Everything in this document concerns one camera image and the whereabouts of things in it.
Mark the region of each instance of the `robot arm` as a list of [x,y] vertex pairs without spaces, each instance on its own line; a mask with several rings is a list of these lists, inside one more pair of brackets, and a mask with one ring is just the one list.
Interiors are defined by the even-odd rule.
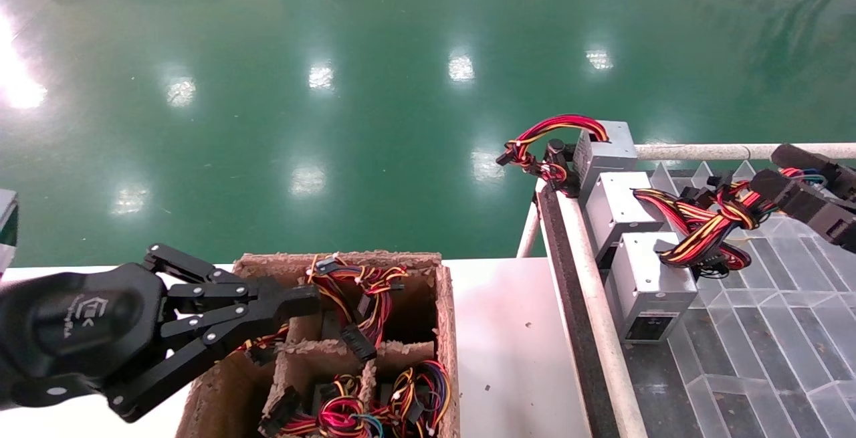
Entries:
[[0,410],[98,393],[132,423],[248,338],[318,311],[314,286],[245,282],[163,244],[142,264],[0,285]]
[[770,158],[779,167],[816,170],[825,180],[823,191],[770,169],[755,175],[752,190],[829,243],[856,252],[856,171],[789,144],[780,145]]

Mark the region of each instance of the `white pipe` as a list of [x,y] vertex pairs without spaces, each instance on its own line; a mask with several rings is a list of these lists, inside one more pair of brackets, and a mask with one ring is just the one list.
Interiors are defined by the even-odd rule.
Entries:
[[523,224],[523,235],[520,236],[520,245],[517,246],[517,257],[532,255],[532,244],[535,243],[535,236],[538,236],[538,222],[540,220],[541,215],[538,212],[538,206],[535,203],[529,204],[529,213],[527,213],[526,222]]
[[574,256],[583,298],[586,299],[591,332],[594,334],[597,355],[600,356],[603,375],[606,377],[606,387],[615,412],[618,432],[621,438],[648,438],[642,413],[639,411],[639,401],[636,401],[636,392],[633,391],[627,363],[621,352],[618,332],[615,331],[615,322],[609,312],[606,292],[603,291],[600,273],[591,251],[580,203],[576,199],[568,199],[560,192],[556,192],[556,197],[559,199],[559,209],[562,210],[562,220],[568,230],[568,242],[571,244],[571,254]]
[[[829,158],[856,158],[856,142],[794,144]],[[639,144],[639,160],[752,160],[770,158],[779,144]]]

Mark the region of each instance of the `cardboard box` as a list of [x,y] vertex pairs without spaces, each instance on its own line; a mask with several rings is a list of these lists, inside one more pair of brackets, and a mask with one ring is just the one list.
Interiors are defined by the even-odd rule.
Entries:
[[[247,254],[235,262],[233,271],[247,280],[273,276],[284,286],[296,286],[306,279],[314,256]],[[306,396],[318,380],[335,374],[361,374],[360,399],[368,404],[377,394],[379,374],[397,373],[429,358],[437,359],[449,373],[451,402],[437,437],[459,438],[455,307],[449,268],[441,265],[439,254],[376,250],[340,253],[340,257],[349,264],[407,267],[404,290],[392,294],[393,309],[377,358],[361,366],[340,341],[320,340],[320,314],[292,318],[276,362],[260,368],[242,353],[233,353],[193,381],[177,438],[256,438],[259,420],[267,416],[287,386]],[[355,285],[343,286],[342,291],[358,293]]]

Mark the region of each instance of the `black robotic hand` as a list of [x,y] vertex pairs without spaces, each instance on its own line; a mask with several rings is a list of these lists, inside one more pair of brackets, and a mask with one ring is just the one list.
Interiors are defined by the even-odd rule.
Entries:
[[0,411],[98,393],[132,423],[248,338],[318,311],[314,286],[245,282],[163,244],[142,264],[0,285]]

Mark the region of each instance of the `clear plastic tray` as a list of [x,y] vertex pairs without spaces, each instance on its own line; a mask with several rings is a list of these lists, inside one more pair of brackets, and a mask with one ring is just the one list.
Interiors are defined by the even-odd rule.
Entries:
[[730,240],[751,267],[702,280],[669,343],[625,346],[649,436],[853,438],[856,255],[782,215]]

